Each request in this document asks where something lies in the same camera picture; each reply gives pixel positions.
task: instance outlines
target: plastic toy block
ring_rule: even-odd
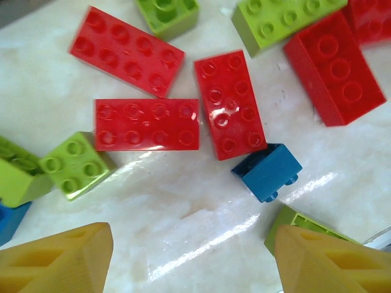
[[[243,51],[194,62],[214,150],[221,160],[267,147]]]
[[[0,204],[0,246],[12,239],[30,205],[31,203],[25,203],[10,209]]]
[[[268,143],[265,150],[250,154],[232,173],[239,177],[258,200],[269,203],[277,190],[298,179],[302,167],[285,145]]]
[[[326,126],[347,125],[386,101],[341,11],[284,50]]]
[[[269,234],[267,235],[265,239],[265,246],[270,251],[272,255],[274,255],[274,240],[276,238],[277,230],[282,225],[291,225],[291,226],[299,226],[301,228],[309,229],[311,231],[324,233],[330,236],[334,236],[339,239],[343,239],[346,241],[350,241],[352,243],[358,243],[349,237],[346,237],[345,235],[338,233],[334,231],[333,229],[330,229],[326,227],[325,225],[322,225],[313,219],[310,219],[304,214],[301,214],[298,211],[295,211],[294,209],[290,208],[289,206],[283,206],[281,211],[279,212],[276,220],[273,223],[273,226],[270,229]]]
[[[169,41],[196,26],[199,4],[196,0],[137,0],[153,34]]]
[[[246,0],[232,15],[247,51],[254,57],[314,21],[338,10],[348,0]]]
[[[85,194],[116,169],[107,154],[95,151],[92,140],[91,133],[76,132],[39,161],[68,200]]]
[[[349,0],[343,12],[360,44],[391,39],[390,0]]]
[[[284,293],[391,292],[391,253],[288,225],[275,251]]]
[[[47,194],[53,184],[38,166],[39,158],[0,136],[1,204],[17,208]]]
[[[102,293],[113,239],[94,223],[0,251],[0,292]]]
[[[197,99],[97,99],[99,151],[199,149]]]
[[[165,98],[185,53],[91,7],[70,53],[159,98]]]

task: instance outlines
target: white marble surface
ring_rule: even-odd
[[[198,97],[193,60],[244,48],[230,20],[236,1],[199,2],[198,26],[172,42],[187,53],[173,98]],[[147,96],[67,54],[89,4],[147,30],[130,0],[56,0],[0,31],[0,133],[41,156],[93,130],[93,99]],[[389,97],[390,44],[364,54]],[[71,203],[58,190],[35,201],[4,247],[105,221],[115,243],[105,292],[276,293],[263,239],[281,202],[358,241],[390,226],[391,104],[326,128],[281,45],[246,58],[268,141],[303,166],[278,200],[259,203],[230,174],[241,157],[215,160],[202,122],[199,151],[111,153],[114,175]]]

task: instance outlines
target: green lego brick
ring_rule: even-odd
[[[137,0],[152,33],[169,41],[196,26],[199,4],[196,0]]]
[[[260,50],[347,5],[348,0],[246,0],[232,15],[247,51]]]
[[[271,227],[270,232],[264,242],[266,248],[270,251],[272,255],[274,255],[274,239],[276,238],[277,230],[281,225],[299,226],[301,228],[334,236],[336,238],[358,244],[358,242],[354,241],[353,239],[341,233],[338,233],[314,221],[313,219],[310,219],[309,217],[295,211],[289,206],[283,206],[282,210],[279,212],[276,221],[274,221],[273,226]]]
[[[50,192],[53,184],[38,166],[39,157],[0,136],[0,198],[17,208]]]
[[[117,168],[106,153],[95,151],[92,140],[91,133],[76,132],[39,160],[68,200],[86,193]]]

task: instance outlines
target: marble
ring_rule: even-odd
[[[192,62],[244,49],[230,20],[235,0],[199,0],[197,27],[171,42],[187,53],[171,98],[197,98]],[[67,50],[89,4],[148,31],[130,0],[56,0],[0,30],[0,133],[43,156],[76,131],[93,131],[96,98],[146,93],[89,67]],[[88,223],[109,222],[114,254],[105,292],[262,292],[282,290],[263,241],[288,204],[363,242],[391,225],[391,104],[347,127],[327,128],[273,46],[246,59],[269,142],[302,164],[278,200],[259,203],[219,162],[201,121],[199,151],[110,153],[120,168],[68,202],[54,189],[34,201],[3,248]],[[364,48],[386,97],[389,43]]]

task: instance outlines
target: blue lego brick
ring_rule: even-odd
[[[11,240],[30,205],[31,202],[11,209],[0,204],[0,246]]]
[[[263,203],[277,198],[283,185],[293,184],[302,167],[288,148],[281,143],[268,143],[268,148],[240,162],[232,173],[239,177]]]

